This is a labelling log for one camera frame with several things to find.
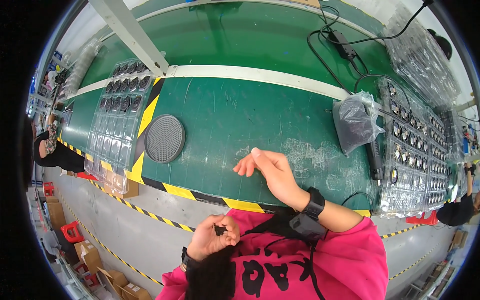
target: hand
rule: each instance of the hand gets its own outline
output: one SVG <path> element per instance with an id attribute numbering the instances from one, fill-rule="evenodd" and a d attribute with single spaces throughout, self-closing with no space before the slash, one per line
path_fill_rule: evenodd
<path id="1" fill-rule="evenodd" d="M 310 200 L 310 194 L 302 190 L 293 177 L 287 157 L 282 153 L 253 148 L 233 168 L 240 176 L 250 177 L 257 168 L 267 180 L 268 189 L 281 202 L 302 211 Z"/>
<path id="2" fill-rule="evenodd" d="M 227 230 L 218 236 L 214 225 Z M 187 254 L 196 261 L 205 259 L 212 253 L 227 246 L 235 246 L 240 240 L 240 229 L 230 216 L 210 215 L 202 221 L 193 233 L 192 241 L 187 247 Z"/>
<path id="3" fill-rule="evenodd" d="M 48 121 L 48 125 L 53 124 L 53 122 L 55 121 L 55 118 L 56 118 L 56 116 L 55 116 L 54 114 L 50 114 L 50 115 L 48 116 L 48 120 L 47 120 L 47 121 Z"/>

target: round speaker grille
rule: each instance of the round speaker grille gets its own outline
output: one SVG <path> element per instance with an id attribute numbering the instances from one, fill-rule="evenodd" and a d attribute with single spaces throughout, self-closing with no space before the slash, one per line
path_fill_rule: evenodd
<path id="1" fill-rule="evenodd" d="M 174 116 L 158 116 L 146 129 L 145 152 L 156 162 L 166 164 L 177 158 L 184 143 L 185 130 Z"/>

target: black hair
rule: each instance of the black hair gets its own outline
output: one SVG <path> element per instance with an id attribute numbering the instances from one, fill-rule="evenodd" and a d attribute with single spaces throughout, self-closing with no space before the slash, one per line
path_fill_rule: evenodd
<path id="1" fill-rule="evenodd" d="M 32 185 L 33 172 L 33 130 L 32 119 L 25 114 L 22 139 L 20 140 L 20 155 L 22 159 L 22 184 L 25 191 Z"/>
<path id="2" fill-rule="evenodd" d="M 450 42 L 443 36 L 438 36 L 433 29 L 427 29 L 427 31 L 433 36 L 437 44 L 445 53 L 445 56 L 447 56 L 447 59 L 450 60 L 452 58 L 452 53 L 453 53 L 452 45 L 450 44 Z"/>
<path id="3" fill-rule="evenodd" d="M 235 262 L 230 261 L 235 246 L 209 255 L 194 270 L 187 270 L 185 300 L 228 300 L 235 295 Z"/>

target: green workbench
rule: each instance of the green workbench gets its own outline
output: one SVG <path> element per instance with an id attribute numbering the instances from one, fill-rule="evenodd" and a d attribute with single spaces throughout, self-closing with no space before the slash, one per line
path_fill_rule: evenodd
<path id="1" fill-rule="evenodd" d="M 381 26 L 378 21 L 371 23 L 371 28 Z M 172 65 L 253 67 L 339 86 L 306 43 L 308 33 L 323 24 L 312 12 L 253 2 L 182 8 L 140 22 L 158 49 L 166 51 Z M 349 40 L 367 37 L 341 23 L 333 28 Z M 353 90 L 358 75 L 350 63 L 316 36 L 312 37 L 312 45 Z M 371 73 L 386 74 L 401 82 L 380 43 L 369 41 L 355 44 L 354 48 Z M 132 57 L 134 54 L 117 36 L 108 38 L 82 86 L 106 79 L 116 62 Z M 374 79 L 364 80 L 359 87 L 378 96 Z M 70 125 L 61 130 L 61 138 L 82 151 L 86 150 L 100 92 L 98 89 L 70 99 L 75 102 L 73 115 Z M 179 118 L 185 127 L 186 142 L 180 157 L 168 165 L 155 163 L 145 155 L 142 176 L 205 194 L 281 205 L 268 192 L 260 174 L 241 178 L 231 170 L 253 147 L 259 147 L 285 153 L 298 184 L 317 187 L 328 200 L 341 203 L 357 191 L 376 196 L 378 188 L 368 175 L 364 147 L 353 151 L 349 158 L 341 153 L 330 111 L 333 101 L 304 90 L 253 81 L 163 79 L 153 118 L 161 114 Z M 348 206 L 370 208 L 362 197 Z"/>

